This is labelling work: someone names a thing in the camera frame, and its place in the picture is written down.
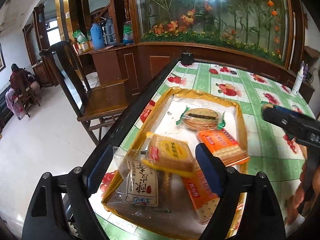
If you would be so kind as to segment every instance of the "window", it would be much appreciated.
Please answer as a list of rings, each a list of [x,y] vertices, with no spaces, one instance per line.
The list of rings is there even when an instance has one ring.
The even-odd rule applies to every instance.
[[[45,24],[50,46],[61,41],[58,21],[51,21]]]

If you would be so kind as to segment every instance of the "ceiling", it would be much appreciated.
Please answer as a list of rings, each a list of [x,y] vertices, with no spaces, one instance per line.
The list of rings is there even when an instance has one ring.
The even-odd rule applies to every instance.
[[[22,30],[41,0],[7,0],[0,9],[0,35],[13,30]]]

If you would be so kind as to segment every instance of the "white bottle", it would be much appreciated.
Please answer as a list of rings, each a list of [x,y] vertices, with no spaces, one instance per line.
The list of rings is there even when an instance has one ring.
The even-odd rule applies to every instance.
[[[293,88],[291,90],[292,94],[297,95],[300,89],[300,86],[303,81],[303,69],[304,69],[304,62],[302,61],[300,70],[297,74],[296,81],[294,82]]]

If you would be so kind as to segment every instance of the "picture frame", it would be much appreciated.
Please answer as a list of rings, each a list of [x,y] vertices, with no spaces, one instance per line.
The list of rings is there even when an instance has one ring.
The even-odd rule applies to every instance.
[[[5,63],[3,59],[3,54],[2,54],[2,48],[1,48],[1,43],[0,43],[0,72],[5,69]]]

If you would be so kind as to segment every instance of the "chair backrest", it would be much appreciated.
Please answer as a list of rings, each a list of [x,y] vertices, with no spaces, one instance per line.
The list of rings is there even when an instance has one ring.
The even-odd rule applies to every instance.
[[[24,98],[27,98],[30,95],[31,88],[28,85],[25,70],[19,70],[13,77],[10,78],[10,83],[17,96],[22,94]]]
[[[79,59],[76,56],[76,53],[74,52],[71,41],[60,41],[52,46],[49,47],[49,49],[43,49],[40,51],[39,55],[41,57],[45,57],[48,64],[52,68],[54,74],[56,75],[59,84],[61,85],[64,93],[66,94],[71,106],[73,107],[73,110],[76,112],[77,116],[82,116],[82,111],[78,108],[75,100],[73,99],[73,96],[67,87],[63,75],[59,68],[57,67],[53,57],[51,56],[53,52],[57,53],[58,59],[60,61],[60,64],[63,68],[63,70],[66,72],[67,76],[70,78],[70,81],[74,85],[76,91],[79,94],[79,97],[81,99],[82,105],[86,106],[88,103],[88,96],[87,93],[90,93],[90,85],[88,83],[88,80],[84,74],[84,71],[82,69],[82,66],[79,62]],[[75,69],[78,69],[79,72],[82,75],[83,81],[85,83],[85,86],[87,88],[87,91],[84,89],[84,86],[76,73]]]

